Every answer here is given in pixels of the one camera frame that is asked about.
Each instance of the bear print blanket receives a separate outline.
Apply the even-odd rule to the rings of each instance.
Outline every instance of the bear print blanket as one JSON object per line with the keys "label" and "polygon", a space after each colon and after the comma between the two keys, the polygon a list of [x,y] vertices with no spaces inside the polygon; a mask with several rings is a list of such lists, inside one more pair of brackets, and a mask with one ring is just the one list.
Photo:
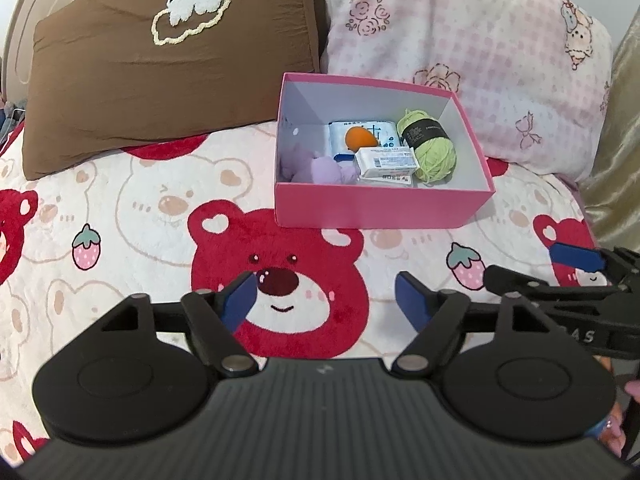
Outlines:
{"label": "bear print blanket", "polygon": [[[415,336],[394,301],[408,270],[432,289],[482,288],[490,264],[562,285],[604,278],[552,265],[558,240],[593,246],[555,177],[490,160],[496,193],[455,230],[283,229],[274,222],[275,123],[110,153],[27,182],[22,136],[0,155],[0,453],[47,435],[31,383],[52,354],[134,292],[177,301],[258,276],[235,336],[269,356],[392,360]],[[183,346],[184,338],[160,335]],[[474,336],[467,344],[482,342]]]}

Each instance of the embroidered cloud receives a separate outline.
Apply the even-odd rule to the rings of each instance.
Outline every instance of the embroidered cloud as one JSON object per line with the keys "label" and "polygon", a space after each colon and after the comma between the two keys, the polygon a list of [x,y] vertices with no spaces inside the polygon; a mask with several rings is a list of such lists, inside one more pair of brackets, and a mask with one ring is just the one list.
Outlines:
{"label": "embroidered cloud", "polygon": [[[154,16],[154,21],[151,26],[154,43],[158,46],[167,43],[181,43],[189,36],[194,36],[206,28],[213,27],[222,19],[222,14],[230,3],[231,0],[166,0],[166,8]],[[206,22],[199,22],[197,18],[193,16],[194,12],[198,16],[214,12],[215,15]],[[157,28],[158,20],[166,14],[169,15],[169,24],[172,27],[177,27],[181,22],[185,22],[188,24],[188,28],[175,37],[168,36],[161,39]]]}

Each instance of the green yarn ball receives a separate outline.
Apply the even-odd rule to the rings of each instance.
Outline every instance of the green yarn ball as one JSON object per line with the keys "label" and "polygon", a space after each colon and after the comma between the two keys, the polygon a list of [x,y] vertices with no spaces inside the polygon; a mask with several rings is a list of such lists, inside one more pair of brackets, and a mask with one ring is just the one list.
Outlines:
{"label": "green yarn ball", "polygon": [[[408,126],[421,119],[435,120],[422,110],[407,110],[404,117],[398,121],[398,136],[402,137],[402,132]],[[418,146],[414,153],[420,165],[414,175],[427,184],[442,180],[456,167],[456,150],[448,137],[427,140]]]}

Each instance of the ribbed black plate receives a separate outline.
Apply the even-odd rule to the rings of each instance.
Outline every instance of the ribbed black plate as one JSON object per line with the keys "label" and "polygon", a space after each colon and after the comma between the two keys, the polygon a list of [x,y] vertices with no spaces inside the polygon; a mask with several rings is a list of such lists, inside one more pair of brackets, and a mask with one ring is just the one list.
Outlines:
{"label": "ribbed black plate", "polygon": [[218,385],[178,430],[130,447],[54,440],[26,480],[622,480],[596,441],[516,447],[452,418],[429,385],[379,360],[270,359]]}

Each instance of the pink checkered pillow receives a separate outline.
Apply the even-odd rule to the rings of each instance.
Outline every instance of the pink checkered pillow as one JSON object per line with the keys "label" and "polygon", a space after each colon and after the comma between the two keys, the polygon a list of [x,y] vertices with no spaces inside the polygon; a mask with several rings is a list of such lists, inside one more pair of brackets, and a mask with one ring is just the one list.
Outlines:
{"label": "pink checkered pillow", "polygon": [[327,0],[322,67],[458,93],[487,156],[580,180],[607,107],[611,40],[568,0]]}

